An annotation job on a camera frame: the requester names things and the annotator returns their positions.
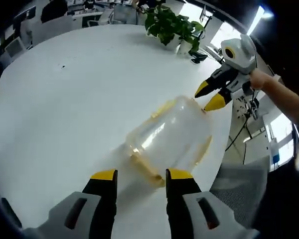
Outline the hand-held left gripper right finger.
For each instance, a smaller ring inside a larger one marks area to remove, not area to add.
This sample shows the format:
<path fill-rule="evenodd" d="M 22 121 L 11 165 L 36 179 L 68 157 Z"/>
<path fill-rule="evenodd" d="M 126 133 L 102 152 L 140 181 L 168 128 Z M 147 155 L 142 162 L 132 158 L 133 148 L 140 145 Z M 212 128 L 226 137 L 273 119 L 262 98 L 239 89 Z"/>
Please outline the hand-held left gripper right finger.
<path fill-rule="evenodd" d="M 172 239 L 257 239 L 260 233 L 234 218 L 234 212 L 209 191 L 201 191 L 185 170 L 166 169 L 166 213 Z"/>

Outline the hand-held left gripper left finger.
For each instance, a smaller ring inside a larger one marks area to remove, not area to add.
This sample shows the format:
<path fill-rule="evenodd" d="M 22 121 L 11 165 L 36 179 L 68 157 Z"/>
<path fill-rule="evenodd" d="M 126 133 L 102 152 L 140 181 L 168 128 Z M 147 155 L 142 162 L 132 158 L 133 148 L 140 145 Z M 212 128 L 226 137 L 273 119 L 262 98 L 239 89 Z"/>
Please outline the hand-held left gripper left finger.
<path fill-rule="evenodd" d="M 48 219 L 23 230 L 26 239 L 110 239 L 117 213 L 117 169 L 91 176 L 81 192 L 73 192 L 50 209 Z"/>

